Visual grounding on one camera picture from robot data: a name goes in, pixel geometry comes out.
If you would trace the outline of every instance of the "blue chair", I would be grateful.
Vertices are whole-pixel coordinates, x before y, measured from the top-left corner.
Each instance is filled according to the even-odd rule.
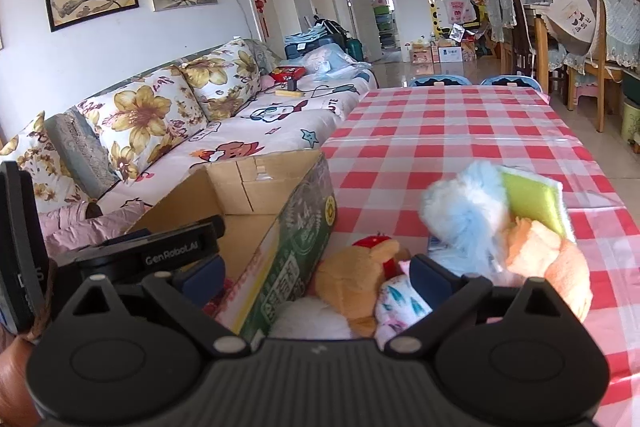
[[[542,92],[542,86],[538,81],[530,76],[521,74],[501,74],[500,76],[492,76],[482,81],[481,86],[511,86],[511,87],[533,87],[536,91]]]
[[[467,78],[456,74],[425,74],[423,76],[415,76],[409,82],[409,87],[471,85]]]

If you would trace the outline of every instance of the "green box side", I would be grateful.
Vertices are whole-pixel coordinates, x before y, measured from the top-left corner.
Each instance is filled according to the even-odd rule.
[[[331,217],[326,212],[328,206],[334,210]],[[323,155],[293,191],[274,223],[280,227],[278,250],[242,325],[242,338],[251,342],[256,334],[268,334],[278,306],[304,295],[334,223],[334,188]]]

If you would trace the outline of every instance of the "sofa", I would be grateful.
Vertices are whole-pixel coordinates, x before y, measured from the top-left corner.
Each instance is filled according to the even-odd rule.
[[[75,182],[72,188],[62,184],[66,196],[56,206],[92,199],[104,213],[131,201],[151,207],[197,164],[319,148],[366,92],[377,87],[373,73],[359,68],[345,78],[304,76],[298,81],[300,97],[276,94],[277,86],[258,84],[256,89],[255,79],[273,71],[279,61],[263,42],[234,39],[114,84],[47,118],[38,132],[42,123],[36,119],[22,138],[46,134],[52,143],[46,146],[47,156],[55,149],[58,174]],[[0,161],[37,157],[26,155],[20,145],[7,150]],[[36,171],[42,176],[37,167],[23,168],[32,172],[34,183]],[[38,187],[45,187],[44,198],[36,194],[38,211],[50,210],[44,199],[54,190]]]

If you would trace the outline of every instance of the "checkered tablecloth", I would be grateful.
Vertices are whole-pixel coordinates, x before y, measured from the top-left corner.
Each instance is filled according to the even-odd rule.
[[[338,204],[326,254],[378,232],[424,253],[423,190],[476,158],[562,182],[591,270],[584,323],[611,383],[596,421],[640,425],[640,232],[588,150],[533,89],[417,87],[371,91],[322,147]]]

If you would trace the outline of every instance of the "open cardboard box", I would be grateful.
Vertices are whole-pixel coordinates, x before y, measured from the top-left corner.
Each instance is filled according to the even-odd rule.
[[[167,232],[223,214],[218,241],[234,282],[216,320],[254,344],[282,302],[305,291],[333,229],[336,207],[320,151],[197,165],[133,226]]]

